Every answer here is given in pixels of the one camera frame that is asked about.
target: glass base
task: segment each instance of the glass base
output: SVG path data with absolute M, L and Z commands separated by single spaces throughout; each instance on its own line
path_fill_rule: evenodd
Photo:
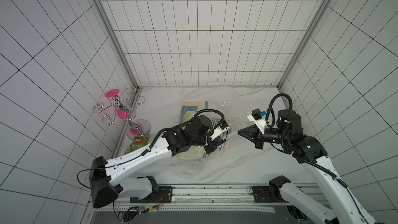
M 149 133 L 150 123 L 145 119 L 130 121 L 126 132 L 131 140 L 134 140 L 134 137 L 148 137 Z

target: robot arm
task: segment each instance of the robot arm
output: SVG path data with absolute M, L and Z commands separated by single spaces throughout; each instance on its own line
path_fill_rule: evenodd
M 215 112 L 221 120 L 212 127 L 211 120 L 200 115 L 203 112 Z M 210 154 L 226 141 L 220 135 L 229 129 L 221 112 L 203 109 L 187 122 L 160 130 L 151 144 L 107 161 L 103 157 L 94 159 L 89 169 L 93 207 L 104 207 L 121 196 L 148 197 L 152 189 L 157 188 L 155 180 L 129 176 L 154 162 L 186 152 L 191 146 L 204 146 L 206 153 Z
M 276 124 L 279 129 L 272 128 L 268 121 L 268 113 L 272 110 L 273 101 L 280 96 L 289 99 L 289 109 L 280 110 Z M 257 149 L 263 149 L 264 142 L 281 144 L 287 155 L 291 155 L 301 163 L 319 185 L 333 210 L 326 208 L 311 197 L 300 191 L 286 177 L 280 176 L 269 182 L 269 196 L 277 200 L 285 200 L 317 224 L 375 224 L 375 219 L 360 205 L 352 195 L 348 186 L 341 180 L 331 159 L 321 143 L 314 137 L 303 134 L 301 117 L 291 110 L 291 99 L 286 94 L 276 95 L 267 110 L 259 109 L 248 114 L 248 119 L 255 124 L 241 129 L 238 134 L 255 143 Z

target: metal frame edge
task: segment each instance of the metal frame edge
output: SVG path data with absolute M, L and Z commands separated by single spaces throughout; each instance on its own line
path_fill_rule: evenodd
M 132 71 L 127 63 L 127 59 L 124 55 L 124 53 L 122 52 L 120 43 L 118 42 L 116 36 L 115 36 L 115 32 L 113 31 L 112 27 L 111 27 L 111 23 L 108 19 L 108 16 L 106 15 L 101 0 L 94 0 L 94 5 L 95 7 L 98 9 L 99 13 L 100 13 L 100 17 L 102 19 L 102 22 L 104 23 L 107 32 L 109 33 L 109 36 L 111 37 L 111 40 L 113 42 L 113 45 L 116 47 L 117 53 L 119 55 L 119 57 L 121 58 L 122 61 L 122 65 L 123 67 L 126 69 L 127 73 L 129 74 L 129 79 L 132 83 L 132 86 L 138 89 L 138 84 L 137 81 L 135 80 Z
M 331 2 L 331 0 L 322 0 L 321 6 L 318 8 L 315 16 L 311 20 L 311 23 L 310 23 L 307 31 L 305 32 L 304 37 L 301 39 L 300 44 L 296 48 L 296 51 L 294 52 L 294 55 L 293 55 L 291 61 L 289 62 L 289 65 L 287 66 L 287 69 L 283 73 L 283 76 L 277 85 L 278 88 L 280 88 L 282 86 L 282 84 L 285 82 L 287 75 L 290 73 L 293 65 L 297 62 L 298 58 L 300 57 L 301 52 L 304 50 L 304 47 L 310 40 L 316 27 L 318 26 L 318 23 L 321 21 L 323 15 L 325 14 L 326 9 L 328 8 L 330 2 Z

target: plastic bag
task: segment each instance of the plastic bag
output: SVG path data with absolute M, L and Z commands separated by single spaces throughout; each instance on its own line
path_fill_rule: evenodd
M 180 123 L 189 120 L 201 109 L 211 108 L 222 112 L 224 119 L 231 128 L 228 132 L 227 141 L 219 145 L 211 154 L 207 154 L 204 147 L 195 146 L 191 147 L 187 152 L 182 152 L 178 156 L 172 157 L 169 166 L 170 171 L 178 177 L 192 179 L 206 166 L 208 157 L 214 157 L 224 152 L 232 142 L 238 139 L 239 136 L 236 132 L 247 126 L 247 113 L 243 112 L 239 107 L 241 103 L 238 102 L 238 93 L 235 90 L 231 90 L 230 87 L 205 88 L 194 92 L 187 92 L 182 89 L 180 91 L 180 98 L 182 106 Z M 221 120 L 221 117 L 217 113 L 204 112 L 202 114 L 212 121 L 213 126 Z M 225 138 L 225 136 L 226 133 L 223 133 L 221 138 Z

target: white tiled wall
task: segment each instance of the white tiled wall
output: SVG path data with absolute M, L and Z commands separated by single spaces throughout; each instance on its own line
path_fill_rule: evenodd
M 332 0 L 280 91 L 376 220 L 398 219 L 398 3 Z
M 321 0 L 101 0 L 144 86 L 276 85 Z
M 92 109 L 131 83 L 93 0 L 0 9 L 0 222 L 79 224 L 90 192 L 76 174 L 112 155 L 122 124 Z

